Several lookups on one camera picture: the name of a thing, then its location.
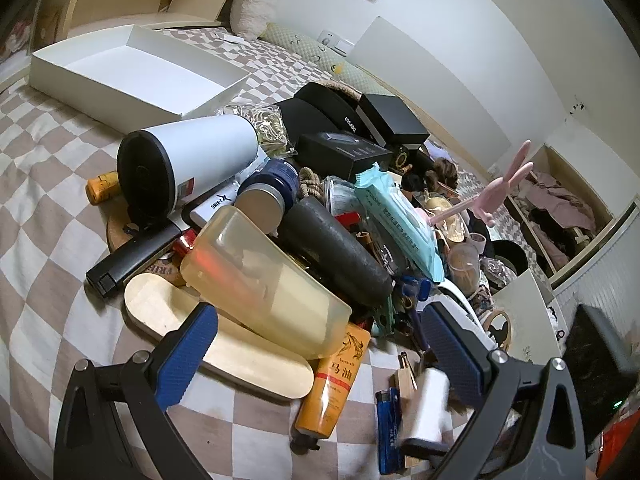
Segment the teal wet wipes package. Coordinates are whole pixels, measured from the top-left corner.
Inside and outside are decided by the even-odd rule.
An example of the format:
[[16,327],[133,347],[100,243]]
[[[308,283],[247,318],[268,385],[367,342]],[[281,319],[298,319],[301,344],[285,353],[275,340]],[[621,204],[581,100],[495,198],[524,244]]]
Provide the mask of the teal wet wipes package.
[[356,197],[392,235],[402,252],[436,283],[444,281],[433,228],[415,212],[414,206],[394,185],[387,173],[374,164],[356,175]]

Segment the black thermos lid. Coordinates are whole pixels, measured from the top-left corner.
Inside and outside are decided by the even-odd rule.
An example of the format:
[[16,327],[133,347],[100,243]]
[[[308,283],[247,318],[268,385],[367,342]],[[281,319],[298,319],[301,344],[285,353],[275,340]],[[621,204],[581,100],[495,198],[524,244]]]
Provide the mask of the black thermos lid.
[[120,188],[134,211],[153,222],[174,209],[174,170],[153,134],[141,130],[124,137],[116,166]]

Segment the white pillow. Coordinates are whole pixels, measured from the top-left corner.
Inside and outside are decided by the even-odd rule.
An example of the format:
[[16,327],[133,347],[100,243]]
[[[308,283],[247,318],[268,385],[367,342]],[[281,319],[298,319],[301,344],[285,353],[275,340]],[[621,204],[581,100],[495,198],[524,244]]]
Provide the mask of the white pillow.
[[233,0],[231,29],[246,40],[255,40],[274,21],[278,0]]

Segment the wooden insole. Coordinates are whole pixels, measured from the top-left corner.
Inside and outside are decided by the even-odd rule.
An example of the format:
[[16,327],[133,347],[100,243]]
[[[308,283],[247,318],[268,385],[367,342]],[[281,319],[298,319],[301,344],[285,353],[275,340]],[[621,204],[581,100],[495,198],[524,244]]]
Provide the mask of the wooden insole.
[[[177,329],[200,301],[156,274],[135,276],[124,292],[127,313],[155,338]],[[203,365],[244,386],[287,399],[308,394],[314,374],[302,357],[218,316],[218,333]]]

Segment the white wall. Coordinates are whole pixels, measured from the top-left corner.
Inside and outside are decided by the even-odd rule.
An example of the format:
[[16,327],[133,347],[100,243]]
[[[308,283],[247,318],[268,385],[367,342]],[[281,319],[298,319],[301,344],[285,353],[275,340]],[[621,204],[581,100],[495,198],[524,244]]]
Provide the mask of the white wall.
[[[520,33],[491,0],[280,0],[277,21],[312,38],[328,28],[356,42],[377,16],[449,70],[491,115],[514,150],[525,139],[542,143],[561,124],[565,111],[555,89]],[[430,112],[428,105],[424,108]],[[495,153],[495,159],[507,149]]]
[[567,110],[640,174],[640,57],[602,0],[493,0],[536,55]]
[[[395,58],[393,63],[385,62]],[[490,167],[511,143],[473,94],[426,49],[384,18],[376,18],[348,60],[401,93],[429,114]]]
[[599,136],[574,118],[568,118],[546,143],[582,175],[613,216],[622,213],[640,193],[640,178]]

